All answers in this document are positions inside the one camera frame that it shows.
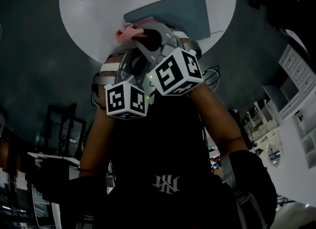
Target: gray mat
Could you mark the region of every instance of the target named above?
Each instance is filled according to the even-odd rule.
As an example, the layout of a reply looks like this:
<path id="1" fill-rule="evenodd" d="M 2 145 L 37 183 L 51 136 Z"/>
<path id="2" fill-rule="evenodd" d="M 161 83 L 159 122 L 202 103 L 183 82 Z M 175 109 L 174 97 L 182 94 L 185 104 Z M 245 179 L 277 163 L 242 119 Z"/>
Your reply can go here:
<path id="1" fill-rule="evenodd" d="M 125 14 L 124 20 L 135 23 L 148 17 L 185 32 L 192 40 L 210 37 L 205 0 L 162 0 Z"/>

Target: drawer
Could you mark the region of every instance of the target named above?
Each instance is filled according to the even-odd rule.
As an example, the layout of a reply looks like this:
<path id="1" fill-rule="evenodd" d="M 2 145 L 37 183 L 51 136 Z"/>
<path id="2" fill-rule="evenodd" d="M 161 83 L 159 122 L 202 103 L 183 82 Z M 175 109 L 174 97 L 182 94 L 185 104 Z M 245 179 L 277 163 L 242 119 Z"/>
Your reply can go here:
<path id="1" fill-rule="evenodd" d="M 280 111 L 281 118 L 284 119 L 287 115 L 289 115 L 292 110 L 295 109 L 296 106 L 302 101 L 302 97 L 300 93 L 297 93 L 290 102 Z"/>
<path id="2" fill-rule="evenodd" d="M 290 47 L 284 59 L 280 60 L 279 63 L 287 74 L 290 75 L 299 59 L 300 55 L 292 47 Z"/>
<path id="3" fill-rule="evenodd" d="M 301 80 L 300 84 L 298 85 L 298 89 L 303 98 L 305 98 L 308 93 L 314 88 L 316 82 L 316 77 L 313 71 L 308 70 L 308 72 L 304 75 L 303 79 Z"/>
<path id="4" fill-rule="evenodd" d="M 305 61 L 300 57 L 290 74 L 290 78 L 295 83 L 295 85 L 298 85 L 301 82 L 302 78 L 309 69 L 310 68 L 305 63 Z"/>

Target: white table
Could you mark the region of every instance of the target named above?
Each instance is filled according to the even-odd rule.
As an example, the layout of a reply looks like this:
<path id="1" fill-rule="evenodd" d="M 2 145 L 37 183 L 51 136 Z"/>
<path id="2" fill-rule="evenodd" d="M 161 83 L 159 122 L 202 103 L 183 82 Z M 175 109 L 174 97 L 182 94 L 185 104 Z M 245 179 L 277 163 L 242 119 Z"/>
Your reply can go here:
<path id="1" fill-rule="evenodd" d="M 160 0 L 59 0 L 59 6 L 63 23 L 73 41 L 87 55 L 104 63 L 118 45 L 115 32 L 124 24 L 123 15 L 156 1 Z M 236 0 L 206 0 L 206 5 L 213 34 L 199 40 L 202 53 L 209 50 L 227 29 Z"/>

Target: white cube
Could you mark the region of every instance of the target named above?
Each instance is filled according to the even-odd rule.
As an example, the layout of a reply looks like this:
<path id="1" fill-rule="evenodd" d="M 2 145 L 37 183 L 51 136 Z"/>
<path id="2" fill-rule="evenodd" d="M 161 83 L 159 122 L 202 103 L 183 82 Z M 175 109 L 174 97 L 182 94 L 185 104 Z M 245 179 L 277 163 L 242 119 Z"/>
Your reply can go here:
<path id="1" fill-rule="evenodd" d="M 107 115 L 120 119 L 135 119 L 147 114 L 148 99 L 145 93 L 127 81 L 118 84 L 107 84 L 106 90 Z"/>
<path id="2" fill-rule="evenodd" d="M 177 47 L 147 77 L 163 96 L 181 96 L 203 82 L 196 52 Z"/>

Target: forearm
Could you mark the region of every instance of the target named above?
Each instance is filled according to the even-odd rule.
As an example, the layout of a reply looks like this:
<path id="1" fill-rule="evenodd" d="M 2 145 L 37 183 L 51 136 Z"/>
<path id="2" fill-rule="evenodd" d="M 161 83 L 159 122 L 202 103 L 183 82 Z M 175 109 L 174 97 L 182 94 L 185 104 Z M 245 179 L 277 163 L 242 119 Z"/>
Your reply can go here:
<path id="1" fill-rule="evenodd" d="M 237 123 L 205 82 L 191 90 L 189 96 L 221 154 L 247 150 Z"/>
<path id="2" fill-rule="evenodd" d="M 104 165 L 109 163 L 109 141 L 114 123 L 115 118 L 107 116 L 105 111 L 97 109 L 80 160 L 79 176 L 97 176 Z"/>

